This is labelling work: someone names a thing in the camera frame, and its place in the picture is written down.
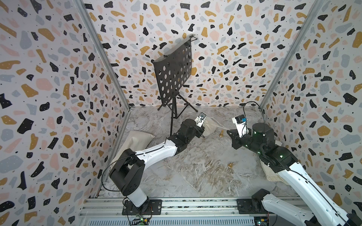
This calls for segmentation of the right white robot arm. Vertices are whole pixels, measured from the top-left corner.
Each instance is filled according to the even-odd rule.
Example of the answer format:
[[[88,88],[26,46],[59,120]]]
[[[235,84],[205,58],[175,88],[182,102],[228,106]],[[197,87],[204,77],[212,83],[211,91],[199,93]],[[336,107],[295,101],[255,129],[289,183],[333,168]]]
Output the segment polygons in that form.
[[[285,180],[308,206],[304,210],[260,189],[252,195],[255,212],[274,213],[296,226],[360,226],[362,220],[347,213],[332,201],[307,174],[297,158],[285,147],[276,145],[273,129],[265,123],[256,123],[248,129],[246,123],[228,130],[232,147],[246,149],[257,154],[261,162]]]

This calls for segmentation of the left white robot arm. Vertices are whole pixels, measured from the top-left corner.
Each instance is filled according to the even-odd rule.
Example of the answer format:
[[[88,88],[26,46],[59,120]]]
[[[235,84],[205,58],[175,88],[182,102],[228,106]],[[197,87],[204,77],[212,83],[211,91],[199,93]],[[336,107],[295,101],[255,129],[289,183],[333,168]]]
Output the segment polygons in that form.
[[[195,120],[186,119],[179,130],[166,138],[165,142],[151,148],[134,152],[126,149],[114,161],[108,176],[118,191],[139,211],[145,212],[149,206],[149,197],[141,190],[140,183],[144,171],[150,166],[184,151],[194,137],[202,137],[206,116],[199,115]]]

